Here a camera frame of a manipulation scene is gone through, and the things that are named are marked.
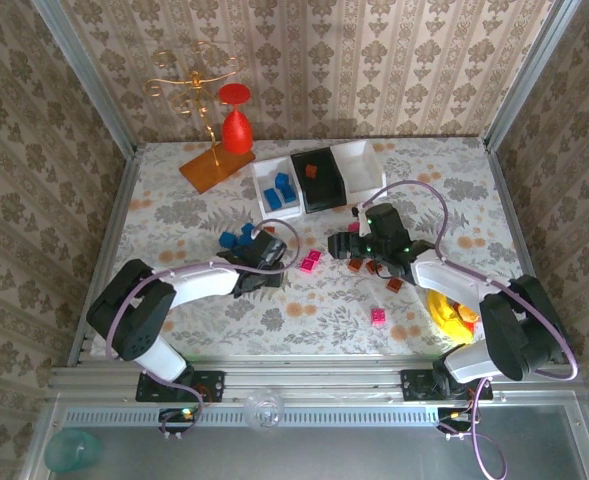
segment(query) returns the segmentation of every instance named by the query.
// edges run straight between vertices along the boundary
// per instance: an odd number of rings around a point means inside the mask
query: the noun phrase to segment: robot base
[[[403,388],[403,400],[406,402],[427,402],[438,400],[462,400],[469,402],[480,379],[460,385],[459,388],[444,392],[434,380],[434,370],[403,370],[401,371],[401,387]],[[486,388],[481,393],[481,400],[493,400],[492,386],[485,384]]]
[[[223,400],[225,390],[225,372],[194,372],[187,369],[184,375],[174,380],[174,383],[192,387],[201,393],[205,403],[220,403]],[[144,403],[191,403],[196,402],[196,398],[185,390],[160,385],[141,373],[136,387],[136,401]]]

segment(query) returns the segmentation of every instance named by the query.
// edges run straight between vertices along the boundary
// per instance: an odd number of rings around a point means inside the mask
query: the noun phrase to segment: red cube
[[[353,258],[352,260],[350,260],[350,263],[347,265],[347,268],[349,268],[352,272],[356,273],[361,269],[362,266],[363,266],[362,259]]]
[[[390,292],[398,293],[398,291],[403,286],[403,280],[400,278],[392,278],[389,282],[387,282],[387,288]]]
[[[305,176],[307,178],[315,179],[317,170],[318,168],[316,168],[315,165],[305,165]]]
[[[367,271],[370,272],[372,275],[376,275],[376,271],[378,270],[379,272],[381,270],[383,270],[383,265],[379,265],[378,263],[376,263],[376,261],[374,260],[370,260],[369,262],[367,262],[365,264],[365,267],[367,267]]]

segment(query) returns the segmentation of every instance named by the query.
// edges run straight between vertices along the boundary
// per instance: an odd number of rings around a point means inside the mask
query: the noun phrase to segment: aluminum frame
[[[227,372],[223,402],[211,405],[208,408],[210,412],[241,412],[247,395],[266,386],[277,388],[288,408],[320,414],[337,409],[355,409],[365,413],[402,413],[416,411],[417,407],[467,405],[466,402],[460,401],[418,404],[403,401],[399,372],[406,369],[428,368],[431,360],[429,357],[405,358],[384,355],[336,360],[307,356],[295,361],[287,357],[270,361],[256,358],[209,358],[195,362],[194,366],[196,369],[217,369]],[[569,372],[566,365],[552,365],[550,369],[556,373]],[[20,478],[48,478],[47,469],[42,461],[44,446],[54,433],[65,426],[67,412],[70,409],[82,407],[90,411],[109,413],[114,409],[146,412],[155,407],[185,406],[184,403],[137,403],[134,396],[138,375],[139,371],[130,364],[107,360],[77,368],[54,369],[45,399],[46,407],[36,426],[26,466]],[[482,408],[562,406],[585,475],[589,478],[589,395],[580,379],[561,383],[532,375],[525,381],[513,382],[505,377],[496,377],[492,386],[494,400],[481,402]],[[383,422],[380,426],[391,425]]]
[[[514,248],[516,250],[518,261],[521,264],[521,270],[523,273],[536,276],[534,264],[532,263],[530,253],[527,250],[527,244],[525,243],[525,236],[523,235],[521,224],[518,221],[512,197],[507,188],[507,182],[503,176],[503,171],[501,170],[501,165],[498,162],[498,156],[494,150],[489,150],[487,155],[490,163],[490,170],[492,170],[492,175],[494,176],[496,190],[498,191],[498,196],[501,199],[503,211],[505,212],[505,218],[507,219],[507,226],[512,234],[512,239],[514,240]]]
[[[581,0],[557,0],[550,7],[541,31],[484,137],[490,151],[498,150],[503,142],[580,4]]]
[[[56,44],[61,48],[72,70],[76,73],[83,89],[90,97],[99,115],[110,131],[112,139],[126,160],[134,158],[136,135],[121,115],[114,99],[103,85],[98,69],[94,67],[85,51],[72,23],[58,1],[33,0],[34,7],[52,33]]]
[[[121,234],[123,233],[123,226],[125,225],[125,219],[127,217],[127,209],[132,200],[134,186],[138,179],[143,152],[144,150],[137,152],[134,159],[125,164],[118,192],[114,199],[112,213],[110,214],[110,219],[105,229],[105,237],[103,238],[101,250],[99,251],[96,266],[94,267],[94,273],[92,274],[92,280],[90,281],[87,295],[85,296],[85,302],[83,303],[81,318],[76,327],[74,342],[72,343],[72,348],[70,349],[70,354],[67,359],[68,367],[73,367],[78,363],[83,341],[86,338],[86,331],[89,329],[86,320],[87,311],[92,305],[92,302],[107,286],[112,276],[112,267],[114,266],[114,259],[116,258]]]

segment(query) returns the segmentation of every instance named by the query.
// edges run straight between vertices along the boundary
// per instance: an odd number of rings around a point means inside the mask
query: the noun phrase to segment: clear plastic cup
[[[55,473],[73,472],[94,465],[103,455],[101,442],[81,430],[66,428],[45,448],[45,466]]]
[[[245,422],[254,430],[270,430],[283,419],[283,399],[268,388],[252,392],[245,400]]]

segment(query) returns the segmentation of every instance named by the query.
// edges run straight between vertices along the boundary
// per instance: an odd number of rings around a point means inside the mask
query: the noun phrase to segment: gray floor
[[[566,416],[556,408],[485,408],[481,431],[499,442],[508,479],[577,480],[580,467]],[[182,441],[158,430],[87,430],[104,444],[100,464],[58,480],[387,480],[483,479],[469,440],[429,428],[201,428]],[[481,447],[490,472],[499,464]]]

